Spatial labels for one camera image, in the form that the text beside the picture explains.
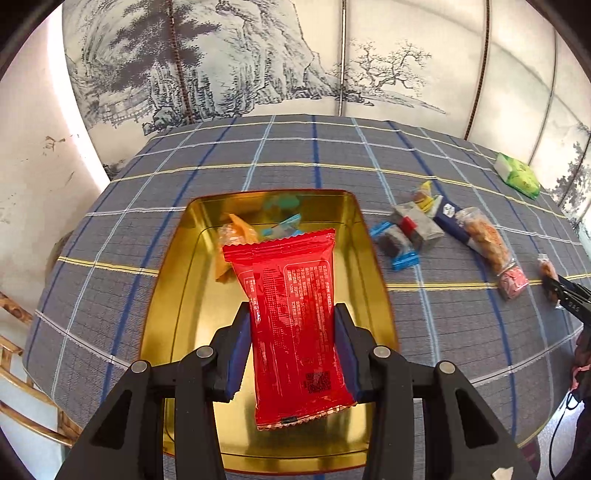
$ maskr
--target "blue stripe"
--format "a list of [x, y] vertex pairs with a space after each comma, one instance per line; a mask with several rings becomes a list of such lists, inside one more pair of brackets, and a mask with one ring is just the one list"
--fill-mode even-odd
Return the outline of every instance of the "blue stripe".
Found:
[[[148, 153], [156, 145], [158, 145], [161, 140], [162, 140], [162, 138], [159, 138], [158, 141], [156, 143], [154, 143], [154, 145], [152, 145], [149, 149], [146, 150], [146, 153]], [[133, 167], [135, 167], [136, 163], [139, 162], [141, 158], [142, 157], [138, 157], [135, 161], [129, 162], [129, 167], [127, 169], [124, 169], [124, 171], [127, 172], [127, 171], [131, 170]], [[109, 183], [109, 185], [107, 185], [107, 189], [109, 188], [110, 185], [113, 185], [113, 188], [111, 188], [108, 192], [105, 189], [105, 192], [106, 193], [103, 192], [104, 197], [99, 202], [99, 204], [94, 208], [94, 211], [97, 211], [103, 205], [103, 203], [105, 202], [105, 200], [109, 197], [109, 195], [111, 195], [111, 193], [113, 193], [113, 190], [115, 190], [115, 187], [119, 183], [120, 182], [117, 182], [117, 183]], [[74, 250], [74, 247], [76, 246], [76, 242], [80, 239], [80, 237], [84, 233], [84, 230], [86, 230], [86, 227], [90, 223], [90, 220], [91, 219], [92, 219], [92, 217], [88, 217], [88, 220], [86, 221], [86, 223], [84, 224], [84, 226], [80, 229], [80, 233], [78, 234], [78, 236], [76, 237], [76, 239], [72, 242], [72, 245], [70, 246], [70, 249], [66, 253], [66, 257], [69, 257], [70, 254], [72, 253], [72, 250]], [[64, 265], [65, 265], [64, 262], [60, 262], [60, 265], [57, 267], [56, 275], [53, 277], [53, 281], [51, 282], [51, 285], [49, 287], [49, 291], [47, 292], [47, 296], [45, 297], [45, 300], [43, 302], [43, 305], [41, 306], [41, 309], [40, 310], [42, 312], [45, 311], [45, 307], [47, 306], [47, 302], [49, 301], [49, 297], [51, 296], [51, 292], [53, 291], [53, 287], [56, 285], [56, 280], [60, 276], [61, 269], [64, 268]], [[33, 343], [35, 342], [35, 338], [37, 337], [37, 332], [39, 330], [39, 325], [40, 324], [41, 324], [41, 320], [39, 320], [37, 322], [37, 325], [35, 325], [35, 330], [33, 331], [33, 336], [31, 338], [31, 344], [29, 345], [29, 350], [27, 351], [27, 357], [25, 358], [25, 361], [24, 361], [25, 368], [28, 368], [29, 367], [29, 357], [31, 356], [31, 351], [33, 350]]]
[[[396, 127], [396, 125], [391, 121], [388, 121], [388, 125], [393, 130], [399, 130]], [[423, 168], [425, 173], [434, 177], [435, 174], [433, 173], [431, 168], [429, 168], [429, 166], [423, 160], [423, 158], [421, 157], [421, 155], [419, 154], [418, 151], [412, 150], [414, 148], [413, 145], [406, 139], [406, 137], [402, 134], [402, 132], [401, 131], [397, 132], [397, 134], [400, 137], [400, 140], [402, 141], [402, 143], [404, 143], [404, 145], [406, 146], [406, 148], [411, 149], [411, 153], [417, 159], [417, 161], [419, 162], [419, 164], [421, 165], [421, 167]], [[453, 199], [445, 193], [445, 190], [440, 182], [438, 182], [437, 180], [433, 180], [433, 184], [435, 185], [435, 187], [437, 188], [437, 190], [439, 191], [439, 193], [441, 195], [443, 195], [444, 197], [447, 197], [451, 201], [453, 201]], [[484, 264], [482, 263], [480, 256], [476, 252], [474, 252], [472, 249], [470, 249], [470, 252], [472, 253], [472, 257], [475, 260], [478, 271], [480, 272], [480, 277], [482, 278], [482, 280], [484, 282], [487, 282], [488, 279], [486, 276], [486, 270], [485, 270]], [[499, 306], [496, 301], [495, 294], [489, 288], [486, 289], [486, 293], [487, 293], [489, 301], [492, 305], [492, 310], [495, 314], [496, 320], [499, 324], [499, 330], [501, 331], [501, 341], [503, 342], [503, 350], [505, 351], [505, 359], [507, 361], [507, 366], [510, 367], [511, 365], [513, 365], [513, 359], [511, 357], [511, 349], [509, 348], [509, 337], [507, 337], [507, 332], [505, 330], [505, 322], [503, 321], [501, 311], [499, 310]], [[515, 439], [515, 434], [517, 432], [517, 389], [515, 388], [515, 375], [513, 374], [513, 372], [509, 373], [509, 387], [511, 389], [511, 436], [513, 437], [513, 439]]]
[[[199, 161], [199, 163], [197, 164], [197, 167], [201, 167], [207, 161], [207, 159], [209, 158], [209, 155], [211, 155], [213, 150], [217, 147], [217, 142], [221, 141], [226, 136], [226, 134], [228, 133], [228, 131], [230, 130], [232, 125], [236, 122], [236, 119], [237, 119], [237, 117], [234, 117], [232, 119], [232, 122], [230, 122], [230, 124], [223, 130], [222, 134], [217, 138], [216, 142], [214, 144], [212, 144], [212, 146], [205, 153], [203, 158]], [[183, 187], [179, 191], [177, 197], [174, 199], [173, 207], [178, 206], [178, 204], [181, 202], [181, 199], [183, 198], [184, 193], [187, 191], [187, 188], [189, 187], [191, 182], [194, 180], [194, 178], [199, 174], [199, 172], [200, 172], [199, 168], [193, 170], [193, 172], [191, 173], [189, 178], [183, 184]], [[148, 262], [150, 261], [150, 258], [152, 256], [152, 252], [154, 251], [154, 248], [156, 247], [158, 240], [160, 239], [160, 237], [164, 233], [164, 230], [167, 227], [170, 219], [172, 218], [173, 213], [174, 213], [174, 211], [170, 211], [167, 213], [166, 217], [164, 218], [164, 221], [162, 222], [162, 224], [158, 228], [158, 231], [154, 235], [154, 237], [150, 243], [150, 246], [148, 247], [148, 250], [146, 251], [146, 254], [144, 255], [144, 259], [142, 260], [140, 268], [147, 267]], [[117, 327], [117, 333], [115, 334], [115, 339], [113, 340], [113, 348], [111, 349], [111, 355], [117, 355], [117, 350], [119, 349], [119, 344], [121, 343], [121, 337], [123, 336], [123, 331], [125, 330], [125, 325], [127, 324], [127, 319], [129, 318], [129, 311], [131, 310], [131, 305], [134, 302], [135, 293], [137, 292], [137, 289], [139, 287], [140, 280], [141, 280], [141, 275], [135, 275], [134, 283], [131, 286], [131, 291], [129, 292], [129, 295], [127, 297], [127, 301], [125, 302], [125, 306], [123, 308], [123, 313], [121, 314], [121, 319], [120, 319], [119, 325]], [[105, 374], [105, 380], [103, 382], [103, 391], [100, 396], [101, 403], [105, 400], [107, 394], [109, 393], [109, 384], [111, 383], [112, 375], [113, 375], [113, 364], [109, 363], [109, 364], [107, 364], [107, 371]]]
[[318, 154], [318, 131], [316, 128], [316, 116], [310, 115], [312, 118], [312, 154], [314, 157], [314, 185], [317, 189], [322, 188], [322, 175], [320, 174], [320, 155]]
[[[457, 146], [459, 147], [460, 145], [457, 144], [457, 142], [453, 139], [453, 137], [451, 137], [450, 135], [448, 135], [449, 139]], [[472, 158], [471, 155], [468, 154], [468, 152], [466, 150], [462, 150], [462, 152], [464, 153], [465, 156], [467, 156], [470, 161], [474, 164], [477, 165], [477, 163], [474, 161], [474, 159]], [[495, 190], [497, 192], [499, 192], [501, 195], [503, 195], [503, 193], [499, 190], [499, 188], [496, 186], [495, 182], [492, 181], [492, 179], [488, 176], [488, 173], [486, 172], [486, 170], [482, 170], [482, 173], [484, 174], [484, 176], [486, 177], [486, 179], [491, 183], [491, 185], [495, 188]], [[519, 223], [521, 224], [521, 226], [523, 227], [523, 230], [527, 231], [527, 228], [525, 227], [525, 224], [523, 223], [523, 221], [521, 221], [521, 218], [519, 215], [517, 215], [517, 211], [515, 210], [515, 208], [513, 207], [513, 203], [509, 201], [508, 198], [506, 198], [505, 196], [503, 197], [506, 202], [509, 204], [509, 206], [511, 207], [511, 210], [513, 210], [513, 213], [515, 214], [515, 216], [517, 217], [517, 219], [519, 220]], [[538, 248], [538, 246], [535, 244], [533, 237], [529, 236], [531, 242], [534, 244], [534, 248], [535, 250], [540, 253], [540, 249]]]

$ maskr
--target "metal bolt head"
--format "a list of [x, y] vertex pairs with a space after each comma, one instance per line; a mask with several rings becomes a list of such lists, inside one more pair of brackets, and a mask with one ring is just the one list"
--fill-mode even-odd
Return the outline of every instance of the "metal bolt head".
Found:
[[209, 345], [203, 345], [197, 349], [197, 356], [199, 358], [209, 358], [212, 355], [213, 355], [213, 348], [211, 348]]
[[140, 374], [141, 372], [145, 372], [147, 368], [148, 364], [143, 360], [138, 360], [137, 362], [131, 364], [131, 371], [134, 374]]
[[451, 362], [441, 362], [439, 364], [439, 370], [445, 374], [450, 375], [456, 371], [456, 366]]
[[378, 358], [388, 358], [390, 356], [390, 349], [387, 346], [378, 345], [374, 348], [374, 355]]

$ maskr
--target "red snack package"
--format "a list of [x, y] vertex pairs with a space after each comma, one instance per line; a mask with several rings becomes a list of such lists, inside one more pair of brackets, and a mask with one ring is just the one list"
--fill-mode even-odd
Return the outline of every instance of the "red snack package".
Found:
[[309, 421], [355, 404], [335, 350], [335, 231], [225, 245], [251, 304], [256, 426]]
[[499, 275], [499, 289], [507, 300], [518, 297], [529, 284], [530, 281], [525, 276], [525, 273], [517, 265], [505, 270]]

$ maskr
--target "orange snack package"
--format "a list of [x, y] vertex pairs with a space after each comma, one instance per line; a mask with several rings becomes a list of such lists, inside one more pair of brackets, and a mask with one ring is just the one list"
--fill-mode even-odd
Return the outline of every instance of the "orange snack package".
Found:
[[223, 257], [224, 245], [244, 245], [258, 242], [258, 235], [253, 227], [233, 213], [228, 214], [232, 223], [227, 223], [217, 229], [218, 252], [216, 256], [216, 281], [223, 281], [225, 274], [232, 268], [232, 264], [226, 262]]
[[482, 255], [491, 264], [496, 275], [503, 273], [513, 263], [511, 253], [501, 234], [478, 208], [464, 208], [456, 214], [457, 221], [480, 246]]
[[[553, 278], [556, 281], [558, 281], [558, 274], [556, 273], [556, 269], [554, 268], [554, 265], [552, 264], [552, 262], [548, 258], [548, 255], [545, 255], [545, 254], [538, 255], [538, 265], [540, 266], [540, 274], [542, 276], [550, 277], [550, 278]], [[549, 301], [551, 301], [553, 304], [556, 305], [558, 303], [558, 296], [556, 295], [555, 292], [549, 291], [547, 293], [547, 295], [548, 295]]]

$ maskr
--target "black cable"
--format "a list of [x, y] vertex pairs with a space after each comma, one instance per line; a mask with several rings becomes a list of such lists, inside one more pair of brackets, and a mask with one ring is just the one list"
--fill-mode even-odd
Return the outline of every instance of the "black cable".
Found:
[[566, 405], [564, 406], [564, 411], [562, 412], [562, 415], [560, 416], [560, 419], [558, 420], [558, 423], [556, 424], [556, 428], [554, 429], [554, 433], [552, 434], [552, 439], [550, 440], [550, 451], [548, 452], [548, 467], [550, 468], [550, 476], [552, 477], [553, 480], [556, 479], [556, 476], [554, 474], [554, 470], [552, 470], [552, 446], [554, 444], [554, 437], [556, 437], [556, 433], [558, 432], [558, 427], [560, 427], [560, 422], [564, 418], [564, 414], [566, 413], [566, 411], [567, 410], [574, 410], [580, 404], [580, 402], [578, 401], [574, 407], [569, 407], [569, 403], [570, 403], [571, 398], [573, 398], [573, 394], [569, 393], [566, 396]]

